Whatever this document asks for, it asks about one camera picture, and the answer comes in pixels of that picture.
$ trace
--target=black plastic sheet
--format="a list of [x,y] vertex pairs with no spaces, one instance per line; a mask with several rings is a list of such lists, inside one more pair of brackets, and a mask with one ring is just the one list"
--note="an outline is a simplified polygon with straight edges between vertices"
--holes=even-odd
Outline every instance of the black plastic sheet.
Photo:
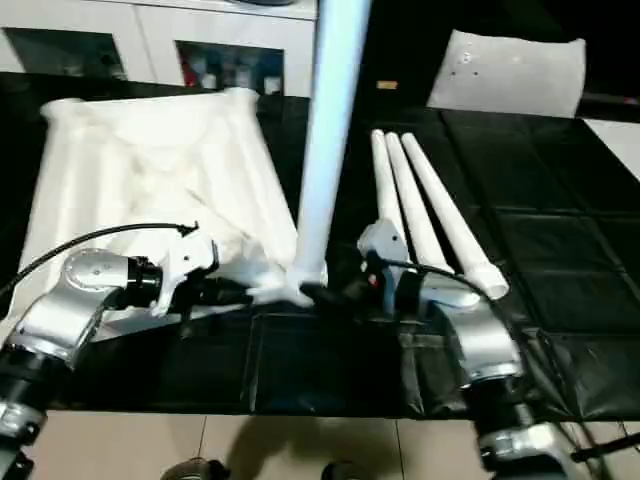
[[[3,263],[17,268],[46,134],[40,106],[191,92],[177,87],[0,74]],[[294,214],[308,102],[263,99],[259,120]],[[339,285],[377,217],[368,133],[413,132],[511,285],[530,400],[554,420],[640,419],[640,187],[580,120],[436,111],[356,118],[328,265]],[[436,223],[441,235],[442,229]],[[450,248],[445,254],[456,263]],[[464,417],[442,337],[429,324],[354,321],[286,304],[94,344],[59,408],[411,418]]]

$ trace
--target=beige floor tile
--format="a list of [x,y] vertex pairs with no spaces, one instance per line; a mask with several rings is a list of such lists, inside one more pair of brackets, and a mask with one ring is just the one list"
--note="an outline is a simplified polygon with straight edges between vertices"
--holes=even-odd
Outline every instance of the beige floor tile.
[[485,480],[476,437],[467,421],[399,420],[405,480]]
[[209,416],[202,456],[222,461],[233,480],[319,480],[335,460],[402,480],[393,420]]
[[51,412],[28,455],[34,480],[159,480],[198,454],[202,415]]
[[[611,440],[624,436],[624,431],[617,422],[590,422],[587,426],[598,443],[610,442]],[[629,434],[640,432],[640,422],[625,422],[625,426]],[[589,447],[582,434],[582,430],[573,424],[571,425],[571,429],[582,447]],[[607,455],[605,458],[613,478],[626,479],[638,478],[638,476],[640,476],[640,452],[635,449],[629,448],[621,450]]]

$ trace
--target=white foam cylinder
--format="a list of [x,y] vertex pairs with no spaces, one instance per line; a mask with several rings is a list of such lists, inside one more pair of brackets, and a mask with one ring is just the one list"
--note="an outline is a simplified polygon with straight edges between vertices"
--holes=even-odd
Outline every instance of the white foam cylinder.
[[440,242],[438,242],[429,214],[422,202],[418,185],[413,178],[409,161],[402,150],[398,135],[387,133],[385,139],[418,262],[453,272],[444,258]]
[[507,281],[500,269],[487,258],[420,144],[411,133],[404,134],[402,142],[465,276],[481,287],[490,298],[503,297],[509,291]]
[[371,132],[371,150],[373,151],[373,169],[376,177],[376,193],[378,196],[378,216],[386,218],[396,227],[403,242],[407,241],[402,224],[402,213],[393,181],[389,153],[381,130]]
[[371,0],[323,0],[305,152],[298,242],[289,281],[323,281]]

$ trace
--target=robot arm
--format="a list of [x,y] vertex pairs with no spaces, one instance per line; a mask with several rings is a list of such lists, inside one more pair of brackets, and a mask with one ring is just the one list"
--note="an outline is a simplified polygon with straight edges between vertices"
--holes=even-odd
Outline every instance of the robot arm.
[[[425,318],[427,309],[435,312],[432,321],[445,333],[452,371],[474,423],[485,469],[500,479],[582,478],[556,428],[536,423],[519,388],[526,375],[520,350],[488,298],[455,278],[387,262],[400,265],[408,254],[388,220],[368,227],[358,248],[366,259],[367,281],[357,279],[354,284],[369,286],[368,291],[359,290],[363,298],[377,298],[390,316]],[[363,303],[352,295],[349,301]]]
[[[174,294],[203,298],[180,287],[188,286],[192,272],[203,285],[217,266],[217,248],[199,230],[178,241],[160,266],[98,249],[70,255],[57,284],[31,305],[0,349],[0,478],[30,474],[33,463],[20,447],[36,440],[105,310],[151,307],[152,314],[163,315]],[[214,294],[207,292],[207,298],[216,304]]]

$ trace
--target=black table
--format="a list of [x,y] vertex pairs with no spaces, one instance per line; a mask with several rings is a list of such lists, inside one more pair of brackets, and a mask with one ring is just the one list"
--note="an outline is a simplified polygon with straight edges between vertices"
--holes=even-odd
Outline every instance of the black table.
[[[0,280],[15,272],[45,140],[40,106],[190,93],[178,87],[0,74],[6,187]],[[297,211],[308,102],[262,99],[259,120]],[[640,419],[640,186],[580,120],[437,111],[355,119],[328,251],[334,283],[377,217],[371,127],[414,132],[487,253],[501,300],[542,367],[531,394],[553,420]],[[445,252],[452,261],[451,251]],[[540,375],[540,371],[550,375]],[[58,408],[411,418],[464,417],[429,326],[356,323],[277,304],[94,344]]]

